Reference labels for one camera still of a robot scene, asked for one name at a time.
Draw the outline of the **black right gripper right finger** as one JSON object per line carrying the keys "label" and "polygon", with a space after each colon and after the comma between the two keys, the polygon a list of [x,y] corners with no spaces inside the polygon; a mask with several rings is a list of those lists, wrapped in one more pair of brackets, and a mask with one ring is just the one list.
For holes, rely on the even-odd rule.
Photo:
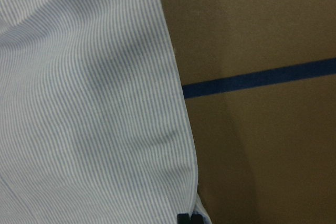
{"label": "black right gripper right finger", "polygon": [[192,214],[191,224],[203,224],[203,216],[201,214]]}

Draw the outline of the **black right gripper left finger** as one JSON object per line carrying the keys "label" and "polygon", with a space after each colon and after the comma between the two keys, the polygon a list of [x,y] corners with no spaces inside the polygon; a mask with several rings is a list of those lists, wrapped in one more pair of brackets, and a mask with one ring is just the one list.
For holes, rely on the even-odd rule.
{"label": "black right gripper left finger", "polygon": [[190,216],[188,213],[178,214],[177,215],[177,224],[189,224]]}

